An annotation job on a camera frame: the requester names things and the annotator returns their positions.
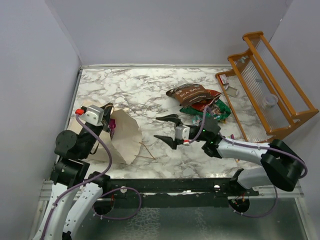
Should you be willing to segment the purple snack packet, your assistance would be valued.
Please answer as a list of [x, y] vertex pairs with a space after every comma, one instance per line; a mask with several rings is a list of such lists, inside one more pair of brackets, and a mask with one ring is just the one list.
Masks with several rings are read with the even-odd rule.
[[109, 127], [110, 138], [112, 139], [113, 136], [114, 136], [114, 134], [115, 134], [116, 120], [113, 119], [113, 118], [111, 118], [111, 119], [109, 120], [109, 125], [108, 125], [108, 127]]

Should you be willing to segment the red doritos bag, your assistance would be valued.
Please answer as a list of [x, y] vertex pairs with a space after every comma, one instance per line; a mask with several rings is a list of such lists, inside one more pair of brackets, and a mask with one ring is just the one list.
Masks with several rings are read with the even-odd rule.
[[202, 112], [206, 106], [209, 106], [211, 109], [217, 105], [222, 96], [222, 93], [216, 90], [207, 89], [209, 94], [208, 97], [201, 99], [193, 103], [190, 107], [197, 110], [198, 112]]

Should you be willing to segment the dark brown chocolate packet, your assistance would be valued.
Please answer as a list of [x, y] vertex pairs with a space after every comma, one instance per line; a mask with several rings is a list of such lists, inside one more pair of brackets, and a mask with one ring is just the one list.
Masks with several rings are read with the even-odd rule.
[[182, 107], [211, 98], [211, 94], [200, 84], [186, 83], [166, 92], [168, 97], [176, 99]]

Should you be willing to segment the green crisps bag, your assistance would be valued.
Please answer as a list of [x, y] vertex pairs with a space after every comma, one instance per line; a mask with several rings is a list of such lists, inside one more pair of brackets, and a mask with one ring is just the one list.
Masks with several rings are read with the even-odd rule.
[[[191, 106], [188, 107], [183, 107], [179, 110], [181, 113], [188, 114], [188, 115], [203, 115], [203, 111], [197, 111], [193, 109]], [[212, 117], [216, 119], [217, 121], [224, 121], [226, 120], [230, 114], [231, 114], [231, 109], [222, 101], [219, 100], [217, 105], [215, 105], [213, 108], [210, 108], [208, 106], [206, 110], [206, 117]]]

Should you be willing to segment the beige paper bag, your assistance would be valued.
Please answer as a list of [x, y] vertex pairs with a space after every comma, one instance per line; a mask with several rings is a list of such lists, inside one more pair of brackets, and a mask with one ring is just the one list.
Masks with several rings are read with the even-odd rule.
[[[103, 130], [99, 137], [108, 147], [113, 163], [130, 165], [136, 157], [155, 159], [147, 146], [143, 143], [142, 131], [134, 118], [132, 118], [125, 110], [120, 108], [114, 109], [114, 107], [111, 107], [110, 118], [110, 127], [113, 120], [115, 122], [114, 133], [111, 134]], [[75, 117], [72, 117], [67, 129], [79, 134], [82, 126], [76, 121]], [[143, 156], [140, 154], [141, 146], [144, 146], [150, 156]], [[91, 153], [86, 158], [87, 160], [100, 162], [109, 161], [106, 150], [98, 141], [94, 144]]]

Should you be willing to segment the teal snack packet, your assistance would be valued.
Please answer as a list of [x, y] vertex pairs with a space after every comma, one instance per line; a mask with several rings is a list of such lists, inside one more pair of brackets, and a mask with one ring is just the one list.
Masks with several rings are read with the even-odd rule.
[[194, 115], [192, 118], [192, 124], [195, 126], [199, 126], [202, 123], [203, 116], [202, 115]]

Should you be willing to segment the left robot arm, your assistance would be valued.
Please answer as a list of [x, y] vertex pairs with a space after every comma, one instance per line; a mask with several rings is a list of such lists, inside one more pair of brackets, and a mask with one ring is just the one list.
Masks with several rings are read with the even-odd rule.
[[80, 132], [64, 130], [56, 137], [54, 152], [59, 158], [50, 176], [51, 195], [35, 240], [73, 239], [96, 200], [110, 193], [107, 171], [95, 171], [86, 179], [90, 165], [84, 159], [92, 154], [96, 142], [107, 147], [100, 134], [111, 131], [113, 108], [112, 103], [78, 108], [75, 119], [82, 127]]

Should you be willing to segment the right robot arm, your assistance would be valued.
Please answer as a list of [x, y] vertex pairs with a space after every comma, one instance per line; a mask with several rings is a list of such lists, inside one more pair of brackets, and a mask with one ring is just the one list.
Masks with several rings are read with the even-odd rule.
[[229, 189], [236, 196], [247, 189], [269, 185], [291, 192], [298, 180], [308, 173], [305, 162], [282, 140], [251, 143], [224, 137], [212, 117], [204, 117], [199, 125], [184, 124], [177, 114], [157, 117], [156, 120], [174, 123], [174, 137], [156, 135], [173, 150], [179, 145], [203, 141], [201, 148], [209, 157], [256, 164], [256, 168], [238, 170], [230, 180]]

